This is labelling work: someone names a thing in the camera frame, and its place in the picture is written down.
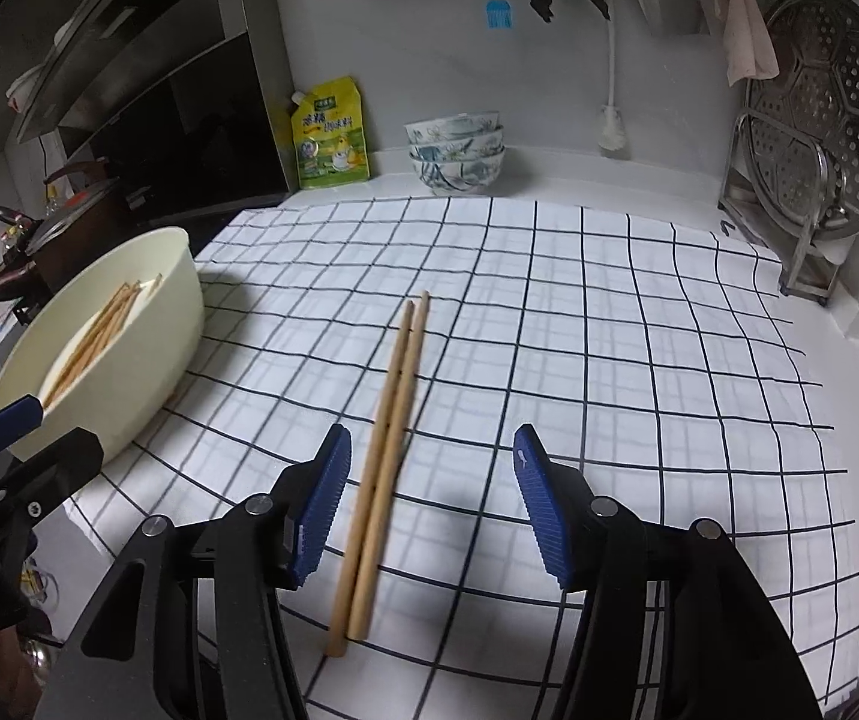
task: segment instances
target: cream plastic basin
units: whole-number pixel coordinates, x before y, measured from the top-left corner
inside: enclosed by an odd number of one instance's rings
[[[28,460],[74,427],[96,433],[104,462],[136,437],[190,363],[203,329],[203,293],[178,227],[140,235],[105,254],[68,283],[33,320],[0,372],[0,409],[39,397],[54,361],[124,282],[152,281],[156,292],[86,372],[52,404],[43,424],[10,447]]]

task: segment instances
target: stacked bowls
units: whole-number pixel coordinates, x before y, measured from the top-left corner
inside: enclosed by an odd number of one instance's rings
[[[503,127],[497,111],[461,113],[407,124],[413,170],[436,193],[479,191],[503,167]]]

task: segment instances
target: pink towel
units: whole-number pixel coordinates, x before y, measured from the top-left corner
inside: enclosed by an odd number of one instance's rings
[[[756,0],[716,0],[716,17],[726,25],[723,48],[730,86],[740,79],[775,79],[780,74],[767,23]]]

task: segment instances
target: chopsticks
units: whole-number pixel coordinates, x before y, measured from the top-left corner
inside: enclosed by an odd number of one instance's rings
[[[156,288],[159,287],[162,280],[162,274],[158,274],[153,279],[148,286],[150,295],[156,292]],[[143,289],[143,284],[138,281],[133,284],[124,283],[119,287],[119,290],[113,293],[106,305],[100,309],[100,313],[97,314],[97,318],[92,322],[83,338],[80,339],[76,349],[73,349],[73,354],[66,361],[66,365],[63,365],[63,370],[60,371],[56,381],[53,382],[53,386],[43,398],[44,409],[48,409],[58,400],[126,327],[126,319],[129,319],[133,304]]]
[[[404,431],[412,412],[429,310],[428,292],[420,295],[415,322],[412,300],[404,305],[340,569],[326,648],[326,654],[333,658],[346,653],[347,637],[364,640],[369,634],[380,555],[386,541],[393,487],[403,459]]]

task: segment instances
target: white bowl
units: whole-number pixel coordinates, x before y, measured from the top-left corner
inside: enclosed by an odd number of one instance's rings
[[[476,191],[492,184],[503,168],[505,151],[489,157],[455,162],[425,162],[413,159],[413,170],[429,189],[436,193]]]
[[[34,65],[13,81],[9,85],[9,89],[6,90],[6,104],[17,113],[23,113],[26,110],[26,101],[29,100],[29,93],[33,91],[33,87],[36,85],[42,69],[43,65]]]
[[[124,282],[159,287],[95,362],[56,400],[43,424],[10,451],[28,460],[74,427],[97,434],[105,461],[135,439],[175,389],[203,328],[203,293],[178,227],[140,235],[100,257],[57,293],[23,333],[0,372],[0,409],[39,397],[67,344]]]
[[[407,124],[407,138],[414,146],[453,138],[468,138],[483,132],[493,132],[500,126],[500,112],[458,113],[441,119],[426,119],[425,122]]]
[[[409,146],[409,156],[424,162],[466,162],[491,157],[503,150],[503,127],[469,138],[452,141],[436,141]]]

